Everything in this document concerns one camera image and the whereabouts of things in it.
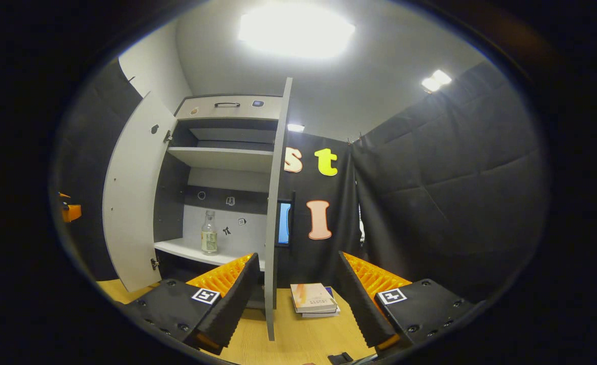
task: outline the cabinet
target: cabinet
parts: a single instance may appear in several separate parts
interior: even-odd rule
[[[120,134],[103,195],[108,250],[128,291],[161,280],[156,250],[212,265],[258,252],[273,340],[277,194],[291,84],[287,78],[282,96],[188,97],[175,116],[153,93],[143,98]],[[163,175],[170,156],[189,168],[184,189]],[[169,204],[178,209],[159,217]],[[219,229],[214,255],[201,251],[207,209],[215,210]],[[168,239],[155,240],[161,236]]]

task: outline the light fixture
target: light fixture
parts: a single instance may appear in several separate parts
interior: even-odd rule
[[[447,76],[445,72],[442,72],[439,69],[433,73],[433,79],[443,85],[451,83],[451,77]]]
[[[291,132],[303,132],[303,129],[305,129],[305,125],[288,124],[287,129],[289,129],[289,131]]]
[[[240,40],[256,49],[299,57],[335,56],[355,31],[337,14],[298,4],[270,5],[241,20]]]
[[[422,81],[422,86],[426,87],[429,91],[435,92],[440,88],[440,83],[428,77]]]

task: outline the stack of books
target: stack of books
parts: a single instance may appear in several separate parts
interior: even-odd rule
[[[341,312],[332,294],[332,288],[315,284],[291,284],[296,313],[305,318],[333,317]]]

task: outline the black curtain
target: black curtain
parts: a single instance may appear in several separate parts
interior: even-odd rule
[[[113,148],[143,98],[115,59],[90,80],[62,125],[55,185],[81,204],[82,217],[66,224],[78,254],[96,280],[118,279],[102,226],[104,178]]]
[[[305,133],[287,132],[286,146],[301,152],[303,168],[298,173],[280,171],[278,198],[291,199],[296,192],[289,247],[276,247],[277,286],[322,282],[337,287],[335,268],[338,251],[360,254],[359,201],[355,189],[354,167],[350,146],[337,141]],[[331,162],[337,168],[334,176],[319,172],[319,158],[315,152],[329,148],[337,155]],[[312,240],[312,217],[308,201],[328,201],[328,229],[330,238]]]
[[[355,141],[368,259],[483,300],[539,241],[544,152],[525,105],[484,62]]]

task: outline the drawer handle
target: drawer handle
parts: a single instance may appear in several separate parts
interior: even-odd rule
[[[224,104],[234,105],[236,108],[240,107],[239,102],[215,102],[215,108],[219,108],[220,105],[224,105]]]

